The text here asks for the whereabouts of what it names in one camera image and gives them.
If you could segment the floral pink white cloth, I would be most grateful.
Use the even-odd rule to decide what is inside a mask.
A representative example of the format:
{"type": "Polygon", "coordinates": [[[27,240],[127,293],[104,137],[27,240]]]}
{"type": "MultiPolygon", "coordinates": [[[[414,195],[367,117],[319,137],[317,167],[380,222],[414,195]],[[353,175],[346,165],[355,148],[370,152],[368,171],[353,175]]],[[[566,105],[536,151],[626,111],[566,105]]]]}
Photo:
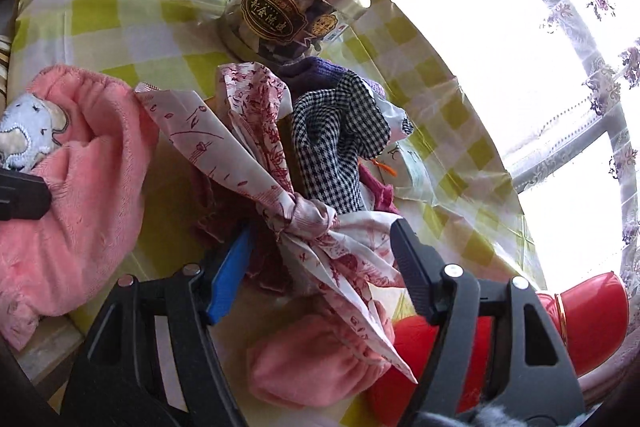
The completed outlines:
{"type": "Polygon", "coordinates": [[[178,152],[207,178],[254,202],[276,234],[294,280],[319,291],[348,328],[408,379],[414,375],[384,332],[371,287],[400,287],[383,211],[340,215],[294,190],[277,121],[288,88],[259,63],[224,64],[216,106],[194,91],[134,89],[146,113],[178,152]]]}

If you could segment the black white gingham pouch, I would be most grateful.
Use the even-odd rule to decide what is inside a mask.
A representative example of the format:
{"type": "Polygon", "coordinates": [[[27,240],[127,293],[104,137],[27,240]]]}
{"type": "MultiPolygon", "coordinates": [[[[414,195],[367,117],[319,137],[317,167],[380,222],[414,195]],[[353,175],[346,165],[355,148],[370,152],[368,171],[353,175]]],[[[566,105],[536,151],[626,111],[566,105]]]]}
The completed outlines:
{"type": "Polygon", "coordinates": [[[366,208],[359,161],[375,158],[388,142],[390,125],[354,72],[344,72],[331,88],[305,93],[293,105],[292,144],[305,193],[338,213],[366,208]]]}

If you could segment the pink fleece cloth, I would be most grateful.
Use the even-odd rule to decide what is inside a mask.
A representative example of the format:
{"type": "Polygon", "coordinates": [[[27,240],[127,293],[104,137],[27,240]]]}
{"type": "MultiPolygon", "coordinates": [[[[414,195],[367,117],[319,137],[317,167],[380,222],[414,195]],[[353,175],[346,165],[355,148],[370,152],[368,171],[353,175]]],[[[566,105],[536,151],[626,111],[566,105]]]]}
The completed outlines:
{"type": "Polygon", "coordinates": [[[369,389],[391,367],[318,300],[247,351],[247,387],[279,407],[329,407],[369,389]]]}

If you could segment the magenta knitted cloth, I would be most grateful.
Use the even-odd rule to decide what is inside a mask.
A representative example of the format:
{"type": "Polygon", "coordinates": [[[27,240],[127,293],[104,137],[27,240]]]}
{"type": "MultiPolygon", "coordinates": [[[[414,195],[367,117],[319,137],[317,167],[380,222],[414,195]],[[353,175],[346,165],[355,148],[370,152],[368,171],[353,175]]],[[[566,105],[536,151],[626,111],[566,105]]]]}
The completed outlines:
{"type": "Polygon", "coordinates": [[[394,203],[393,187],[378,181],[366,166],[359,165],[358,174],[364,207],[367,210],[384,211],[399,215],[399,210],[394,203]]]}

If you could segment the tissue pack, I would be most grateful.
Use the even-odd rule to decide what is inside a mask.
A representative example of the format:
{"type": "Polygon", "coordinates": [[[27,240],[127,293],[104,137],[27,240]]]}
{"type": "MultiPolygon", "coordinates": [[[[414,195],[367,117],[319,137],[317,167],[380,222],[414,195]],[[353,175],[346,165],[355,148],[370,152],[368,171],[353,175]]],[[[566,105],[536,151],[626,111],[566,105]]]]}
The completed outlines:
{"type": "Polygon", "coordinates": [[[390,126],[390,142],[375,158],[385,184],[394,189],[396,198],[415,202],[435,202],[431,177],[418,150],[410,142],[413,123],[406,112],[378,94],[374,101],[390,126]]]}

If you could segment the purple knitted mitten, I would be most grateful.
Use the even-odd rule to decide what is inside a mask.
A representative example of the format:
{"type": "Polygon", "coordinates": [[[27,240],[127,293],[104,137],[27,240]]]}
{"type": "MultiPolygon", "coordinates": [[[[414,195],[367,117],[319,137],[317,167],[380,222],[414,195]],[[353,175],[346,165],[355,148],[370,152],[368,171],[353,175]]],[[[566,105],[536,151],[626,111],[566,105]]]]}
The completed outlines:
{"type": "Polygon", "coordinates": [[[348,68],[316,56],[308,56],[293,64],[280,66],[276,72],[276,76],[288,86],[293,102],[308,92],[333,89],[347,75],[354,75],[371,93],[386,98],[384,88],[376,81],[361,77],[348,68]]]}

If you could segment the striped towel cushion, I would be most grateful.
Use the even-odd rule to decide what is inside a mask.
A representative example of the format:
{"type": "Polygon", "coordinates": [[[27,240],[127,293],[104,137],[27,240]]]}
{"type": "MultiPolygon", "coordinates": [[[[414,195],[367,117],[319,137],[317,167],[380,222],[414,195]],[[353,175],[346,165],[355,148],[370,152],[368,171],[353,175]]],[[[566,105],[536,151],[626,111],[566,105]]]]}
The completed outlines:
{"type": "Polygon", "coordinates": [[[1,109],[6,108],[6,100],[8,99],[8,77],[9,64],[11,58],[11,44],[9,37],[0,36],[0,106],[1,109]]]}

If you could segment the green checkered plastic tablecloth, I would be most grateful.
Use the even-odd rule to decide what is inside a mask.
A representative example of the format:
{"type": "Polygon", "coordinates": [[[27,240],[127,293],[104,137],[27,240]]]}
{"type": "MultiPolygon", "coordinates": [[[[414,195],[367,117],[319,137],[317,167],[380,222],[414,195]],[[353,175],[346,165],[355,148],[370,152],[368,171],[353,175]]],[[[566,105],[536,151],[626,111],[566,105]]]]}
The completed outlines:
{"type": "MultiPolygon", "coordinates": [[[[216,20],[228,0],[17,0],[10,95],[53,64],[129,84],[214,93],[230,61],[216,20]]],[[[510,174],[458,80],[392,0],[371,9],[324,50],[333,63],[381,83],[409,114],[435,202],[399,205],[420,239],[482,279],[544,274],[510,174]]]]}

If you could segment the glass jar with metal lid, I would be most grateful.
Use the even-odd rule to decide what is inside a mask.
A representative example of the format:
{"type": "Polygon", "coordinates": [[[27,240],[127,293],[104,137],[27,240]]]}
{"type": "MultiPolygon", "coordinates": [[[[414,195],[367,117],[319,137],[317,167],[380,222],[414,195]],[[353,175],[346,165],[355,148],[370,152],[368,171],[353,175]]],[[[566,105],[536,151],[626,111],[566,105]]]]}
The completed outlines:
{"type": "Polygon", "coordinates": [[[370,6],[371,0],[230,0],[218,30],[242,61],[278,68],[319,54],[370,6]]]}

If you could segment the lace floral curtain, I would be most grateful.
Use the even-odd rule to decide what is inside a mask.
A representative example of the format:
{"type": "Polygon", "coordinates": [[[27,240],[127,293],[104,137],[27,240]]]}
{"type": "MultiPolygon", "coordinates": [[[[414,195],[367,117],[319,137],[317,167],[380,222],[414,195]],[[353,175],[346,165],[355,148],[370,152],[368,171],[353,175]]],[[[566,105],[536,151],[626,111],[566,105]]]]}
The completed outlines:
{"type": "Polygon", "coordinates": [[[601,138],[610,142],[608,173],[620,187],[617,266],[639,283],[639,0],[540,0],[541,23],[569,42],[585,71],[582,100],[550,118],[510,154],[514,186],[524,192],[550,178],[601,138]]]}

